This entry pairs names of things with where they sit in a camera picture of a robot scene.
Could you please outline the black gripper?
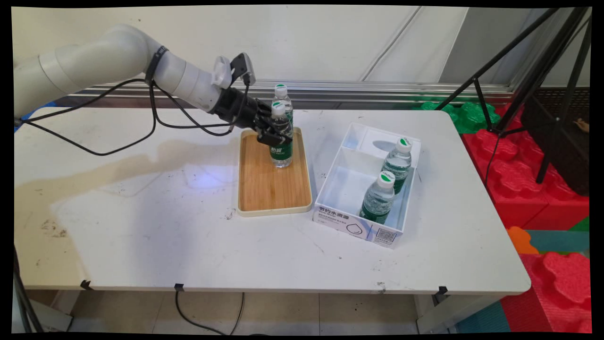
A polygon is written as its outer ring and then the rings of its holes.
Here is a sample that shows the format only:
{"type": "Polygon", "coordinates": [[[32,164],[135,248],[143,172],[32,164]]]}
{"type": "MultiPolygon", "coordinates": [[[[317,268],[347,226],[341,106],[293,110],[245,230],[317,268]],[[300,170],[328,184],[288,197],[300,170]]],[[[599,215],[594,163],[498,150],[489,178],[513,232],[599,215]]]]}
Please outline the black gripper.
{"type": "Polygon", "coordinates": [[[272,117],[269,105],[236,88],[222,90],[210,113],[225,121],[223,124],[211,124],[211,128],[235,126],[254,129],[257,130],[257,142],[268,146],[293,142],[287,131],[265,129],[265,123],[269,123],[272,117]]]}

